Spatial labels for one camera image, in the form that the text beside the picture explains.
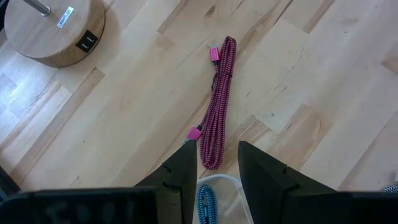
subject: black object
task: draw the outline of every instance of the black object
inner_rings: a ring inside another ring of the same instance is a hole
[[[18,185],[7,175],[6,171],[0,167],[0,203],[20,190]]]
[[[254,223],[398,223],[398,194],[336,192],[239,143],[239,171]]]
[[[0,0],[0,31],[4,27],[4,16],[6,15],[6,8],[8,0]]]
[[[255,224],[398,223],[398,194],[336,192],[247,142],[238,157]],[[1,171],[8,197],[19,188]],[[15,194],[0,202],[0,223],[192,223],[196,181],[196,142],[189,141],[133,188]]]
[[[0,223],[191,223],[196,183],[189,141],[133,188],[16,194],[0,204]]]
[[[82,51],[88,53],[92,50],[92,48],[96,45],[98,41],[98,37],[95,36],[92,32],[87,30],[83,37],[76,44],[76,47],[82,49]]]

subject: braided cable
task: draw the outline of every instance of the braided cable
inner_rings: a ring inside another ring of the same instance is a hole
[[[216,170],[223,161],[225,144],[225,119],[229,89],[236,58],[236,40],[226,37],[216,64],[210,104],[199,127],[203,127],[200,142],[200,159],[208,170]]]
[[[208,184],[201,185],[197,197],[200,224],[217,224],[217,198],[213,188]]]
[[[398,185],[392,185],[388,186],[385,189],[383,189],[383,192],[398,192]]]

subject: sticker label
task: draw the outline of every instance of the sticker label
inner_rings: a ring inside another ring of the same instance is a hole
[[[63,14],[63,16],[61,17],[60,21],[57,24],[57,27],[61,28],[67,23],[70,14],[72,14],[74,8],[72,7],[68,7],[68,9],[65,11],[65,13]]]

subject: wooden floor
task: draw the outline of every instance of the wooden floor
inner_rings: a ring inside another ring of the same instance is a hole
[[[105,4],[102,39],[71,67],[24,58],[0,33],[0,165],[24,190],[139,182],[202,119],[208,48],[227,35],[238,57],[218,172],[239,175],[246,140],[334,189],[394,183],[397,0]]]

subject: wooden lamp base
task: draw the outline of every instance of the wooden lamp base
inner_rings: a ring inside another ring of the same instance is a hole
[[[65,67],[86,57],[105,25],[102,0],[40,0],[48,16],[22,0],[9,1],[4,29],[20,54],[51,67]]]

